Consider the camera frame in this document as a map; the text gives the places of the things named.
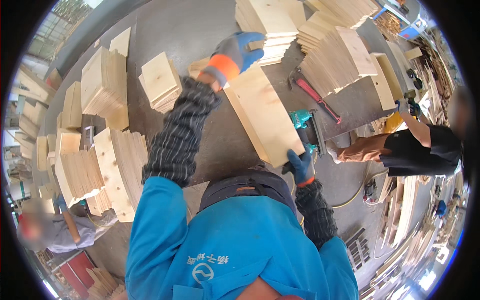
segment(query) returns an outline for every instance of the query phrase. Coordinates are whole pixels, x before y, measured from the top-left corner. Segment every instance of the workbench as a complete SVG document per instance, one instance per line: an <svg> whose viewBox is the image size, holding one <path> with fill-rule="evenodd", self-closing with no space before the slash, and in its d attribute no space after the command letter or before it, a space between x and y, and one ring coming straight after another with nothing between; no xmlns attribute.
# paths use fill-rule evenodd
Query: workbench
<svg viewBox="0 0 480 300"><path fill-rule="evenodd" d="M210 56L223 38L239 30L234 11L234 0L152 0L118 21L100 37L99 45L109 48L114 37L132 27L127 58L129 129L145 135L148 147L154 135L163 128L163 115L150 108L140 86L138 76L141 74L142 65L165 51L168 58L174 61L179 74L188 75L187 67L193 61ZM387 54L402 90L406 92L407 86L398 64L373 22L367 19L357 32L369 44L371 52ZM98 47L91 45L64 76L63 83L47 110L39 136L56 133L56 118L63 109L65 91L74 81L81 81L83 66L97 50ZM292 90L288 88L288 75L300 64L303 57L300 46L293 42L282 63L262 67L287 111L318 108L300 88L294 87ZM224 99L222 105L206 120L200 152L195 158L197 168L191 185L216 180L260 163L235 111L225 94L221 92L221 95ZM342 117L342 123L337 125L319 109L326 140L392 112L382 110L369 77L347 86L338 94L325 97L325 101ZM82 128L90 125L95 125L98 133L105 128L105 121L98 116L83 115ZM49 181L46 172L39 172L36 169L35 152L32 169L36 186Z"/></svg>

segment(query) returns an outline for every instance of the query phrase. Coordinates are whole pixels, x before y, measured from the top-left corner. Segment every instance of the blue shirt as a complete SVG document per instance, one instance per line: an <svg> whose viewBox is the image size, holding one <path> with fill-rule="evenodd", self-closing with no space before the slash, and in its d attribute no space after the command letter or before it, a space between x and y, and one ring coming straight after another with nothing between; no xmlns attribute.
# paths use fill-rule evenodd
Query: blue shirt
<svg viewBox="0 0 480 300"><path fill-rule="evenodd" d="M188 225L186 209L177 184L147 179L127 257L129 299L235 299L257 277L283 296L359 298L343 241L334 237L318 251L288 206L232 197Z"/></svg>

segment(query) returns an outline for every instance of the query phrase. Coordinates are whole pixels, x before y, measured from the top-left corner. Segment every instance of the glove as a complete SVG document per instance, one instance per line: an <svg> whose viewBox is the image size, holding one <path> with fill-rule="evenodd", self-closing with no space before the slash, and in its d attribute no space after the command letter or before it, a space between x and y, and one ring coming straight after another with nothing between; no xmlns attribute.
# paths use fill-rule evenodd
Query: glove
<svg viewBox="0 0 480 300"><path fill-rule="evenodd" d="M65 202L65 198L63 197L62 194L60 194L58 197L55 193L52 195L52 201L54 204L58 205L60 207L60 210L62 212L67 211L67 203Z"/></svg>
<svg viewBox="0 0 480 300"><path fill-rule="evenodd" d="M303 146L305 147L305 153L300 154L300 156L292 149L287 151L289 162L284 165L282 170L282 174L292 172L295 184L301 188L312 183L315 179L310 149L305 143L303 143Z"/></svg>
<svg viewBox="0 0 480 300"><path fill-rule="evenodd" d="M422 111L418 103L413 102L410 104L410 115L417 117L417 119L420 118Z"/></svg>
<svg viewBox="0 0 480 300"><path fill-rule="evenodd" d="M405 99L395 101L395 104L398 108L398 113L401 114L402 112L410 113L410 105Z"/></svg>
<svg viewBox="0 0 480 300"><path fill-rule="evenodd" d="M220 86L247 70L255 61L263 57L263 49L247 51L249 42L261 41L265 35L259 32L239 31L218 44L205 69L200 72L214 76Z"/></svg>

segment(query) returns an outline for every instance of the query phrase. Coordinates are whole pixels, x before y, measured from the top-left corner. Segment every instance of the person in black shirt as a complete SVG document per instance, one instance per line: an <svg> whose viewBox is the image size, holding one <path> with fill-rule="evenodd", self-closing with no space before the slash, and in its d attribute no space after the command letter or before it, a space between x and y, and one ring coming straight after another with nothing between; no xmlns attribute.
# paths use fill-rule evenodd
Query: person in black shirt
<svg viewBox="0 0 480 300"><path fill-rule="evenodd" d="M448 119L450 128L427 124L421 114L410 115L410 105L402 99L398 112L408 129L383 133L367 138L358 138L350 147L337 148L332 140L327 141L328 153L335 163L374 160L389 168L388 175L452 175L460 170L462 141L465 139L469 116L470 93L459 86L450 98Z"/></svg>

